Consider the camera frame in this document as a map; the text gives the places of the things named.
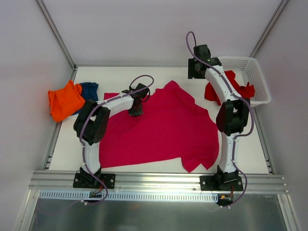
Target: red cloth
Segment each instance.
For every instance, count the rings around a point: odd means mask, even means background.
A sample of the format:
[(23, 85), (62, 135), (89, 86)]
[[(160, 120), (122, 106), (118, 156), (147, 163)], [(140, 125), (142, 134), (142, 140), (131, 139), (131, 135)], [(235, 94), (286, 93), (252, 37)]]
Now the red cloth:
[[(228, 80), (230, 81), (230, 83), (232, 84), (232, 86), (234, 87), (234, 89), (243, 98), (250, 99), (250, 98), (254, 97), (254, 95), (255, 95), (254, 85), (250, 85), (250, 83), (247, 83), (246, 87), (240, 86), (235, 80), (235, 73), (233, 71), (225, 71), (225, 74), (226, 74)], [(210, 100), (210, 101), (216, 101), (219, 106), (221, 105), (219, 98), (218, 98), (214, 88), (212, 87), (212, 85), (210, 83), (208, 83), (207, 86), (205, 87), (205, 98), (207, 100)]]
[[(106, 93), (105, 99), (115, 96)], [(202, 164), (209, 169), (219, 151), (218, 130), (208, 111), (171, 81), (143, 103), (144, 114), (127, 111), (111, 118), (100, 143), (102, 167), (134, 165), (181, 157), (183, 167), (193, 171)]]

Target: metal rail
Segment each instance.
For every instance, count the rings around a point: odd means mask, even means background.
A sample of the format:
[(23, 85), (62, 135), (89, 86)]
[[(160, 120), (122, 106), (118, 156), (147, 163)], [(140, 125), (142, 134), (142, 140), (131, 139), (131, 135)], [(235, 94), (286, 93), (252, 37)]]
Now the metal rail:
[[(124, 173), (116, 174), (115, 189), (125, 192), (201, 193), (200, 176), (212, 174)], [(35, 171), (30, 189), (73, 190), (73, 171)], [(271, 174), (247, 174), (246, 193), (288, 194), (284, 177)]]

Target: white table surface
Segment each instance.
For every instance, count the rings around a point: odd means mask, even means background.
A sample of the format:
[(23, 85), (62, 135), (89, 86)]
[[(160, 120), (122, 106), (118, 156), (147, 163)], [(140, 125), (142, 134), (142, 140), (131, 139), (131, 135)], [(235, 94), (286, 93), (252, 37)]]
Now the white table surface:
[[(243, 82), (239, 72), (236, 80), (239, 84)], [(216, 102), (204, 99), (205, 79), (187, 79), (187, 68), (179, 67), (79, 67), (75, 83), (96, 82), (99, 84), (97, 90), (99, 100), (103, 99), (105, 92), (120, 92), (128, 88), (131, 81), (142, 74), (154, 77), (155, 82), (150, 87), (151, 94), (156, 88), (163, 88), (169, 81), (176, 81), (182, 89), (195, 98), (195, 103), (208, 110), (211, 119), (215, 122), (219, 106)], [(139, 82), (147, 85), (150, 79), (143, 77)], [(49, 170), (77, 171), (82, 163), (81, 145), (73, 130), (73, 124), (77, 116), (71, 116), (62, 122), (57, 144), (54, 149)], [(251, 126), (249, 117), (248, 124), (244, 129), (246, 133)], [(262, 151), (257, 129), (248, 137), (239, 141), (238, 167), (249, 174), (267, 174), (268, 168)], [(215, 164), (206, 170), (202, 165), (197, 167), (193, 173), (214, 173), (220, 159), (220, 152)], [(151, 162), (139, 165), (109, 167), (103, 171), (115, 172), (162, 172), (162, 173), (187, 173), (181, 164), (180, 158)]]

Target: black bracket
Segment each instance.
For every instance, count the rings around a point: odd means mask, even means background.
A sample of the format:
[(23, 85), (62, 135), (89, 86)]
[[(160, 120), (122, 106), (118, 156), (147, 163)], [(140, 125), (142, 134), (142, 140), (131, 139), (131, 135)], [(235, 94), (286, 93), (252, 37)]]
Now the black bracket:
[(235, 192), (242, 192), (244, 190), (242, 178), (240, 176), (236, 180), (224, 184), (213, 183), (213, 181), (215, 181), (215, 176), (201, 176), (201, 191), (231, 191), (232, 186)]
[[(114, 189), (116, 184), (116, 175), (110, 173), (101, 173), (101, 170), (98, 170), (94, 174), (97, 178), (99, 178), (108, 189)], [(80, 172), (75, 174), (73, 188), (79, 189), (98, 189), (101, 184), (89, 173), (85, 172), (82, 168), (80, 168)]]
[[(203, 62), (211, 65), (221, 66), (219, 58), (211, 58), (211, 52), (207, 45), (199, 45), (193, 48), (193, 53)], [(188, 60), (188, 78), (205, 78), (205, 71), (208, 69), (208, 66), (200, 63), (194, 58)]]
[(217, 166), (217, 173), (213, 176), (201, 176), (200, 188), (202, 191), (237, 191), (244, 190), (242, 178), (238, 170), (234, 172), (223, 172)]

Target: blue cloth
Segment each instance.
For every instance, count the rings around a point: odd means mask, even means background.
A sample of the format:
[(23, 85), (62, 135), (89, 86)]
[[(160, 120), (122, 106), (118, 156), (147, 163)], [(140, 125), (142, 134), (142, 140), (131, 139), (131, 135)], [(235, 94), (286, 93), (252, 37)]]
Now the blue cloth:
[[(90, 82), (85, 82), (85, 83), (79, 83), (82, 86), (82, 92), (81, 96), (84, 98), (84, 100), (94, 100), (98, 101), (98, 96), (97, 96), (97, 88), (98, 84), (97, 83), (90, 83)], [(76, 111), (73, 115), (79, 113), (81, 109)]]

